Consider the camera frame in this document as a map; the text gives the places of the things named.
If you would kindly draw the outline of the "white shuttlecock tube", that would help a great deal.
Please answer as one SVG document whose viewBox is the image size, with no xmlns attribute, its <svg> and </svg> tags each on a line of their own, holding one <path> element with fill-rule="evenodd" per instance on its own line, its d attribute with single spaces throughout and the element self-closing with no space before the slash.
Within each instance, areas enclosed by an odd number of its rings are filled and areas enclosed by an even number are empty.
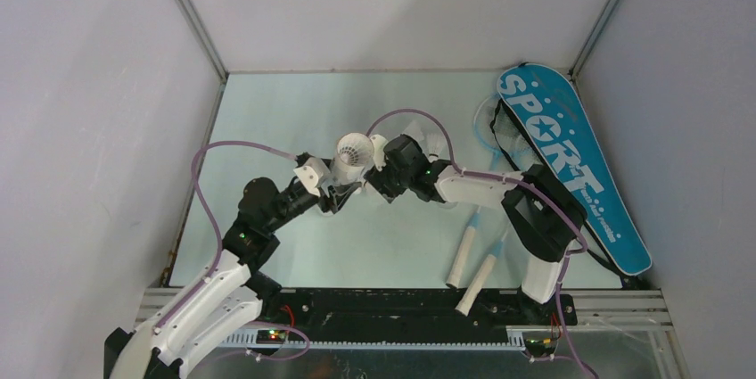
<svg viewBox="0 0 756 379">
<path fill-rule="evenodd" d="M 335 145 L 331 165 L 332 180 L 337 186 L 357 182 L 363 171 L 373 162 L 374 144 L 361 133 L 348 133 Z"/>
</svg>

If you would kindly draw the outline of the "white shuttlecock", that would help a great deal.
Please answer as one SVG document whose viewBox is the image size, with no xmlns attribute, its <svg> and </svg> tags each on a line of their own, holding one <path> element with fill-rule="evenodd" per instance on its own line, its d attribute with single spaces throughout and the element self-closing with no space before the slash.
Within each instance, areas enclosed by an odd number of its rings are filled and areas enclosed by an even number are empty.
<svg viewBox="0 0 756 379">
<path fill-rule="evenodd" d="M 402 131 L 402 134 L 413 138 L 418 144 L 425 139 L 423 129 L 420 123 L 416 120 L 412 120 Z"/>
<path fill-rule="evenodd" d="M 336 144 L 335 159 L 342 167 L 364 167 L 373 156 L 373 144 L 364 134 L 346 134 Z"/>
<path fill-rule="evenodd" d="M 432 133 L 425 137 L 427 155 L 430 162 L 438 160 L 448 147 L 446 137 L 441 133 Z"/>
</svg>

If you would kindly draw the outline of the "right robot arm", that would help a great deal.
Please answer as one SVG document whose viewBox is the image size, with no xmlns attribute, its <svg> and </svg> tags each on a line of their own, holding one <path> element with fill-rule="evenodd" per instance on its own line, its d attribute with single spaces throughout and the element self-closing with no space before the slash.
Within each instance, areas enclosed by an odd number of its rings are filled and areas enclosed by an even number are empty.
<svg viewBox="0 0 756 379">
<path fill-rule="evenodd" d="M 540 324 L 553 314 L 552 297 L 564 262 L 571 244 L 584 240 L 581 230 L 588 215 L 551 170 L 543 165 L 508 173 L 458 170 L 449 160 L 431 160 L 408 135 L 368 139 L 375 153 L 365 179 L 387 202 L 411 191 L 424 202 L 502 210 L 528 254 L 520 315 Z"/>
</svg>

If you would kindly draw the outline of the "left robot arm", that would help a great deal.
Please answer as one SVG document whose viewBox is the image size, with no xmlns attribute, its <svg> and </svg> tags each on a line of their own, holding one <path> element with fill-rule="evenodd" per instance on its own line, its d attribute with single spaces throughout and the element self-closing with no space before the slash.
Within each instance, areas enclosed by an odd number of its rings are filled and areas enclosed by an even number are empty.
<svg viewBox="0 0 756 379">
<path fill-rule="evenodd" d="M 104 377 L 186 378 L 243 325 L 278 318 L 280 286 L 260 271 L 280 243 L 275 231 L 314 206 L 337 211 L 359 187 L 310 193 L 298 178 L 283 190 L 266 177 L 251 180 L 218 258 L 134 331 L 118 328 L 106 339 Z"/>
</svg>

